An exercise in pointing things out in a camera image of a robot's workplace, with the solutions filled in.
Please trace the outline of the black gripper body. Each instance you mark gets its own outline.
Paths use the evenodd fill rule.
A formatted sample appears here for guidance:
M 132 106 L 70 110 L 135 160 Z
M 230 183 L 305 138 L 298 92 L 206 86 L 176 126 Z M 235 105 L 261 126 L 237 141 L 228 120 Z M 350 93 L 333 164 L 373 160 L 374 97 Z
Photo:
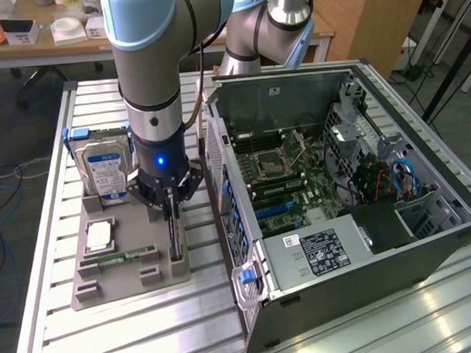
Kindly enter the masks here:
M 138 157 L 138 178 L 148 182 L 160 179 L 163 188 L 167 188 L 172 185 L 173 175 L 185 175 L 189 163 L 183 132 L 157 142 L 145 140 L 136 133 L 132 138 Z

